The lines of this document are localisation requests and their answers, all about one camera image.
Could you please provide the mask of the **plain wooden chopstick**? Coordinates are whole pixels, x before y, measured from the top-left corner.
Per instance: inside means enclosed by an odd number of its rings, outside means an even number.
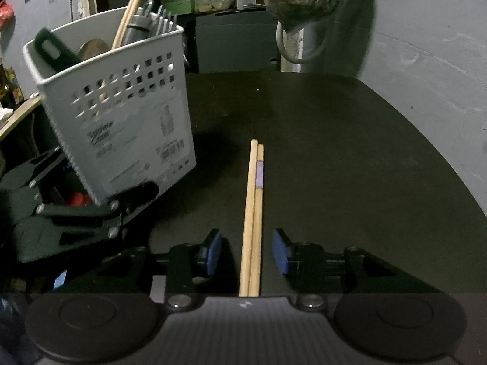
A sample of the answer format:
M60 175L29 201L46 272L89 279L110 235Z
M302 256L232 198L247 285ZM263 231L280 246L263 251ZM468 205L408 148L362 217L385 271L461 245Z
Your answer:
M114 40L111 45L111 49L115 50L118 49L121 46L121 42L123 40L124 34L126 32L126 29L128 27L128 24L130 22L130 19L132 16L134 16L137 8L139 7L139 3L141 0L129 0L128 5L124 11L124 14L121 18L121 21L119 23L119 27L116 31Z
M258 141L253 139L250 143L250 155L248 163L248 180L245 199L245 214L243 221L243 241L240 264L239 296L248 296L250 270L252 264L252 245L254 229L254 199L255 181L257 171Z

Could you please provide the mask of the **grey perforated utensil basket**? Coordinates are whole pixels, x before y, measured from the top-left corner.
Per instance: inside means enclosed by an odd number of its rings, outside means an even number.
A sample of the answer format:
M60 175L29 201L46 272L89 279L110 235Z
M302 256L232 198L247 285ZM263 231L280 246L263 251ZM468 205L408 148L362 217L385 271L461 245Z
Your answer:
M96 204L146 181L167 191L196 166L183 62L184 30L56 71L23 46L45 113Z

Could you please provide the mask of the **purple banded wooden chopstick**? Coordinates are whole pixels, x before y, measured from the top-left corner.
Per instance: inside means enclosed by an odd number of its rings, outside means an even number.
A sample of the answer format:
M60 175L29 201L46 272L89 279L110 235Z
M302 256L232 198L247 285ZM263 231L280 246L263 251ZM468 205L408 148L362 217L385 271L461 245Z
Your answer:
M251 254L248 295L260 295L261 263L262 263L262 215L263 215L263 178L264 178L264 146L257 146L257 166L254 194L254 225L253 245Z

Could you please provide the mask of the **steel fork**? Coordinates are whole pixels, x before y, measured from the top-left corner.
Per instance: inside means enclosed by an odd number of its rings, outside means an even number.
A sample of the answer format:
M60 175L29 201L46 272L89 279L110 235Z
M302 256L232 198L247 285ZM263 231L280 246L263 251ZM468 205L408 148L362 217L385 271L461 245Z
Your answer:
M157 17L153 20L150 36L161 36L171 32L177 26L176 21L177 15L173 15L171 11L161 5L157 12Z

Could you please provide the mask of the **dark grey cabinet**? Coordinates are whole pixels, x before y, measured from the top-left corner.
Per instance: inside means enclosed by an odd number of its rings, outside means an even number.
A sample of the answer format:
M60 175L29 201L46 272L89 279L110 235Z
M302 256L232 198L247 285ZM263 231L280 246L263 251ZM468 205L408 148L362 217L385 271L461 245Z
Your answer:
M196 52L200 73L276 71L276 20L265 10L198 16Z

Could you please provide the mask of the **red plastic bag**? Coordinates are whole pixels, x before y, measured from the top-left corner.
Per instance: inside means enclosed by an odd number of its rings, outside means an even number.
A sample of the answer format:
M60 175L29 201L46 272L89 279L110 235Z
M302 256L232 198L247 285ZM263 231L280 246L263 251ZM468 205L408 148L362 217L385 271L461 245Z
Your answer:
M0 2L0 30L2 30L15 16L12 6L6 0Z

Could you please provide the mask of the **grey curved pipe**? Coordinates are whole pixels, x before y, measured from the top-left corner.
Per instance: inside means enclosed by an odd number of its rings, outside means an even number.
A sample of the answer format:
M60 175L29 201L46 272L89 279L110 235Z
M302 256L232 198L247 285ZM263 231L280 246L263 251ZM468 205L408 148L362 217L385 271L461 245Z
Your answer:
M324 54L327 49L328 33L325 33L319 44L315 45L312 49L307 50L305 48L304 30L305 29L301 29L297 32L296 36L291 36L291 45L293 46L293 49L289 51L285 42L287 33L281 22L276 23L276 47L280 56L289 64L309 64Z

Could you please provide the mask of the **steel spoon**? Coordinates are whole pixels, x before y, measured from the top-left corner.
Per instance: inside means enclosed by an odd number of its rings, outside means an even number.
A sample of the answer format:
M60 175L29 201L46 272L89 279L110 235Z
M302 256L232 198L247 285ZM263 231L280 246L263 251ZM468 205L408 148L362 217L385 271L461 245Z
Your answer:
M86 41L79 49L81 61L96 57L110 51L110 46L101 39L91 39Z

